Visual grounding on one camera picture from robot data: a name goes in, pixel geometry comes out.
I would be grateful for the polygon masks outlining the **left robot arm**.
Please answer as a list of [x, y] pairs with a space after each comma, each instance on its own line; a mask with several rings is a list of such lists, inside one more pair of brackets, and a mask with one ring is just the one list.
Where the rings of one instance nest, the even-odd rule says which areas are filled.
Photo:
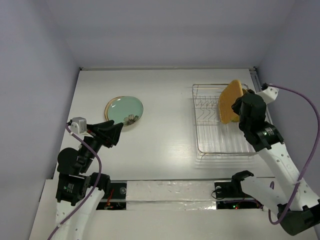
[[67, 147], [57, 157], [55, 228], [50, 240], [82, 240], [102, 198], [111, 191], [110, 176], [102, 173], [101, 147], [112, 148], [120, 139], [124, 124], [108, 120], [88, 124], [74, 117], [65, 129], [79, 141], [78, 149]]

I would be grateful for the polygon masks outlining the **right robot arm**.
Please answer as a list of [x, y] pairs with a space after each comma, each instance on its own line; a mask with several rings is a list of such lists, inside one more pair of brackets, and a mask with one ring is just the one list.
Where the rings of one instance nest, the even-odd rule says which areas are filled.
[[264, 97], [274, 101], [275, 92], [246, 92], [232, 105], [239, 115], [239, 129], [255, 152], [274, 174], [283, 194], [262, 183], [249, 171], [232, 176], [230, 190], [235, 196], [244, 193], [258, 200], [277, 217], [275, 224], [295, 236], [320, 223], [320, 197], [309, 187], [290, 157], [278, 129], [267, 122], [267, 104]]

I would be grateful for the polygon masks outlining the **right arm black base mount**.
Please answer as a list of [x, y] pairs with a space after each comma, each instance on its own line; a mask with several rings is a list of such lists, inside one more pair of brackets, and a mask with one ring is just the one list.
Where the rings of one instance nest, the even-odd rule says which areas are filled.
[[254, 174], [248, 170], [235, 173], [229, 181], [215, 181], [214, 189], [211, 196], [215, 200], [245, 198], [246, 194], [243, 192], [241, 182], [248, 177], [253, 177]]

